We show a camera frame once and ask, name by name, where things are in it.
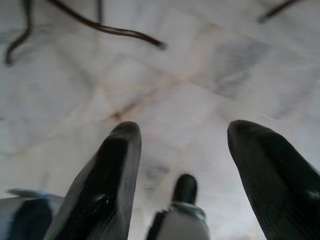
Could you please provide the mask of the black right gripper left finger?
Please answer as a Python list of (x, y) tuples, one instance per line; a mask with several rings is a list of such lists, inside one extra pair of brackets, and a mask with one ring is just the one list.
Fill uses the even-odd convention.
[(141, 150), (139, 125), (118, 124), (74, 179), (44, 239), (128, 239)]

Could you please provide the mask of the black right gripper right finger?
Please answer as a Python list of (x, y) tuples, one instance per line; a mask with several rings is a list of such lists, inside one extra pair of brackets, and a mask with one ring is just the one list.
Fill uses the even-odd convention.
[(255, 122), (232, 121), (227, 142), (264, 236), (319, 239), (319, 172), (281, 134)]

